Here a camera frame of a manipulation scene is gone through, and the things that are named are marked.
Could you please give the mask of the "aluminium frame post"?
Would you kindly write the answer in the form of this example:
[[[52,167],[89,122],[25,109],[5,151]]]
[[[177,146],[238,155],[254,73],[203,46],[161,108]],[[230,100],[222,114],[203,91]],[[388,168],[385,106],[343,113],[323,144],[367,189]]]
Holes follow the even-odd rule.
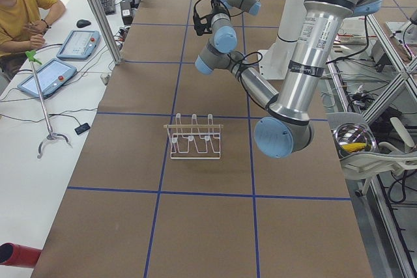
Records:
[[[121,53],[115,43],[113,32],[109,25],[108,19],[105,15],[104,9],[102,8],[100,0],[87,0],[93,15],[98,23],[102,37],[106,43],[106,46],[111,54],[115,65],[120,64],[122,61]]]

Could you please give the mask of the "teach pendant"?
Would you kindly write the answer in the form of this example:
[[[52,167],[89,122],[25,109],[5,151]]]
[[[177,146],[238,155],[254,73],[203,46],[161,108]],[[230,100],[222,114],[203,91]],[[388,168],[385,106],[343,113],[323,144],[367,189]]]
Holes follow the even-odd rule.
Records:
[[[43,64],[36,73],[43,97],[49,98],[75,75],[76,67],[54,58]],[[34,75],[23,80],[18,89],[35,98],[39,97]]]
[[[100,41],[98,31],[72,30],[56,54],[61,60],[86,60]]]

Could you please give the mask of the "teach pendant far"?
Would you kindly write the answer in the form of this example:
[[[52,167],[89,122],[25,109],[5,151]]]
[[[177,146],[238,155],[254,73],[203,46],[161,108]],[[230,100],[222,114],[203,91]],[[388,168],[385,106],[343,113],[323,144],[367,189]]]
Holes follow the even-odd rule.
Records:
[[[72,30],[56,54],[61,60],[86,60],[100,41],[98,31]]]

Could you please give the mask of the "white pot with corn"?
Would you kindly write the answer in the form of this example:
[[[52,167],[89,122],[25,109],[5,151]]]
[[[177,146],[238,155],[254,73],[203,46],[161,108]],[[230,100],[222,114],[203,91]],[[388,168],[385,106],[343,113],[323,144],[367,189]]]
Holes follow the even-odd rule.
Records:
[[[340,124],[332,131],[332,135],[339,158],[355,152],[376,152],[378,149],[376,138],[363,123]]]

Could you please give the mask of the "red cylinder tube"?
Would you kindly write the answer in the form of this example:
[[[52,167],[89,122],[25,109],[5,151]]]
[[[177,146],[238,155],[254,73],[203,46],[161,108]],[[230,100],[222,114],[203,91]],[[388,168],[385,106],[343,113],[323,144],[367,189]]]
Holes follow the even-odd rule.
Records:
[[[42,253],[41,249],[16,243],[1,245],[1,265],[34,268]]]

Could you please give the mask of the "reacher grabber tool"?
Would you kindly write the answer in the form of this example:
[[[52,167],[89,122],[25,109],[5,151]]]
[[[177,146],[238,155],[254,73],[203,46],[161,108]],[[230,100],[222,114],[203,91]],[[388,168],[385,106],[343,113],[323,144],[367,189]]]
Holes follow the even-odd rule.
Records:
[[[38,74],[37,74],[36,69],[35,69],[35,63],[40,63],[40,61],[35,58],[36,51],[35,50],[26,51],[25,54],[26,54],[26,56],[29,60],[30,66],[31,66],[31,70],[32,70],[33,77],[34,77],[34,80],[35,80],[35,86],[36,86],[36,89],[37,89],[37,92],[38,92],[38,97],[39,97],[39,100],[40,100],[40,103],[41,103],[41,106],[42,106],[42,112],[43,112],[44,119],[45,119],[45,122],[46,122],[47,130],[48,130],[48,134],[47,134],[46,138],[43,139],[38,146],[37,158],[40,159],[43,155],[42,149],[46,146],[46,144],[48,142],[52,142],[52,141],[55,141],[55,140],[58,140],[58,139],[64,139],[69,146],[72,146],[72,145],[70,143],[69,138],[65,134],[56,133],[56,132],[54,132],[54,130],[52,128],[52,125],[51,125],[51,122],[50,122],[50,115],[49,115],[49,113],[46,109],[46,104],[45,104],[45,101],[44,101],[44,96],[43,96],[42,89],[41,89],[41,86],[40,86],[40,82],[39,82],[39,79],[38,79]]]

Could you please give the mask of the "black computer mouse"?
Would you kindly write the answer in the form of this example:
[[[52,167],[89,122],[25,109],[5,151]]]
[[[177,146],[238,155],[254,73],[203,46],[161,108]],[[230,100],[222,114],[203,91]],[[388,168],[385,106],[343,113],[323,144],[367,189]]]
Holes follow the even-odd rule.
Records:
[[[79,29],[82,29],[84,27],[88,27],[91,25],[91,22],[89,20],[80,19],[76,22],[76,27]]]

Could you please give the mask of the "person in yellow shirt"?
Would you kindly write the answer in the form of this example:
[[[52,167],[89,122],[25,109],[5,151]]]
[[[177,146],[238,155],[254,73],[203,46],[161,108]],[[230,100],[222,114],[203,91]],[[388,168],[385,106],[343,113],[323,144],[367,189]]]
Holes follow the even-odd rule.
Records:
[[[11,80],[26,52],[46,44],[44,34],[64,13],[61,0],[1,0],[1,71]]]

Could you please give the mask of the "small black phone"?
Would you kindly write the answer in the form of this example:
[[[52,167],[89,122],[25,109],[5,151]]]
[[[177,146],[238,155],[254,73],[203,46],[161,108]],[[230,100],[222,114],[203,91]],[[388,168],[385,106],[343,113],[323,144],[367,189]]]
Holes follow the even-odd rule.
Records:
[[[86,131],[90,130],[90,128],[91,128],[90,125],[86,122],[86,123],[81,124],[78,127],[76,127],[74,129],[74,131],[77,135],[81,135],[81,134],[85,133]]]

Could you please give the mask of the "black power adapter box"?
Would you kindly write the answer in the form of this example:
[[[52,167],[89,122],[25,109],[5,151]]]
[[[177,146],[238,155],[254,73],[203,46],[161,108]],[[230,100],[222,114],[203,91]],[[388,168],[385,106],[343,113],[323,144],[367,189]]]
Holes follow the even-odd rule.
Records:
[[[132,8],[129,1],[120,2],[121,18],[124,25],[131,25],[134,19]]]

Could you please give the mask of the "teach pendant near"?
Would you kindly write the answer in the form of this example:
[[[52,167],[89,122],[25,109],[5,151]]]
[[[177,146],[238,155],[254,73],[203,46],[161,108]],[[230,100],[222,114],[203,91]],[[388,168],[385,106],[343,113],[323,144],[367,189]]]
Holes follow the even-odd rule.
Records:
[[[43,64],[36,73],[43,97],[49,98],[75,75],[76,67],[54,58]],[[23,80],[18,89],[35,98],[39,97],[34,75]]]

